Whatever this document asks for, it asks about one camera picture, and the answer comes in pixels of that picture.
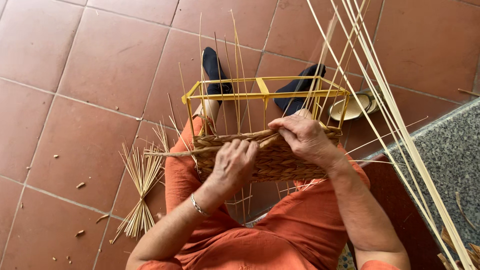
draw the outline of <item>orange pants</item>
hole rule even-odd
[[[193,120],[194,133],[197,135],[201,128],[202,119],[197,117]],[[185,144],[190,147],[191,142],[192,132],[190,123],[187,123],[181,139],[170,151],[187,151]],[[338,149],[345,153],[341,145],[338,145]],[[360,179],[370,187],[370,182],[360,166],[355,162],[352,162],[352,166]],[[195,162],[191,157],[167,158],[165,175],[165,197],[167,213],[169,213],[188,199],[201,183],[195,169]],[[193,231],[176,258],[183,267],[191,266],[189,263],[196,261],[196,257],[202,250],[215,241],[215,236],[235,228],[242,228],[242,226],[229,216],[227,208],[222,205]],[[348,239],[333,186],[328,179],[310,186],[307,190],[284,197],[253,228],[275,233],[290,241],[309,262],[319,269],[336,268],[338,256]]]

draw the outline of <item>bundle of reeds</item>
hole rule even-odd
[[[130,177],[135,183],[140,199],[117,228],[117,235],[111,241],[112,244],[122,232],[125,232],[129,237],[138,237],[142,230],[146,233],[155,225],[152,214],[145,203],[145,196],[157,183],[165,185],[165,183],[160,181],[165,174],[165,168],[162,166],[164,158],[162,156],[144,155],[143,152],[168,152],[168,143],[163,126],[157,128],[157,130],[154,129],[154,131],[159,137],[163,149],[154,143],[146,142],[144,150],[139,150],[137,147],[130,153],[126,144],[122,143],[123,153],[120,154],[123,164],[125,164]]]

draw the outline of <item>foot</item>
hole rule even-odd
[[[220,63],[220,61],[217,62],[216,52],[212,48],[210,47],[205,48],[202,53],[202,58],[203,58],[203,66],[204,66],[205,72],[207,73],[208,78],[210,78],[210,80],[219,80],[219,79],[227,80],[227,76],[225,76],[225,73],[223,73],[222,65],[220,65],[220,74],[218,74],[218,64]],[[208,85],[207,94],[219,95],[222,93],[231,94],[232,84],[222,82],[221,88],[220,88],[220,83]]]
[[[316,70],[317,64],[305,69],[299,74],[299,76],[314,76]],[[325,75],[325,66],[323,64],[320,64],[319,74],[321,77]],[[312,81],[313,79],[293,80],[286,86],[277,90],[276,93],[308,91],[310,90],[310,85],[312,84]],[[302,109],[305,98],[274,98],[273,101],[283,112],[287,110],[285,114],[289,116],[294,114],[296,111]]]

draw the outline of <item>beige sandal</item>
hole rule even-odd
[[[383,95],[380,90],[380,87],[375,86],[375,89],[377,90],[377,93],[379,94],[380,98],[383,99]],[[367,112],[367,114],[374,113],[380,109],[380,107],[378,106],[377,100],[374,98],[372,90],[370,90],[370,88],[367,88],[358,92],[357,97],[363,109]],[[328,115],[330,115],[333,120],[340,121],[340,118],[342,117],[342,112],[343,112],[343,100],[339,100],[335,102],[335,104],[332,104],[327,112],[328,112]],[[357,102],[352,101],[347,104],[347,110],[345,112],[344,120],[358,119],[362,116],[364,116],[364,114],[360,108],[360,105]]]

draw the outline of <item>woven basket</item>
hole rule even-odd
[[[324,127],[325,134],[334,145],[338,145],[342,132],[336,127]],[[241,135],[203,135],[193,137],[195,150],[218,147],[234,139],[257,141],[260,150],[255,160],[251,182],[311,180],[325,177],[325,171],[308,161],[295,156],[277,131],[265,130]],[[215,165],[217,151],[195,153],[201,181],[205,181]]]

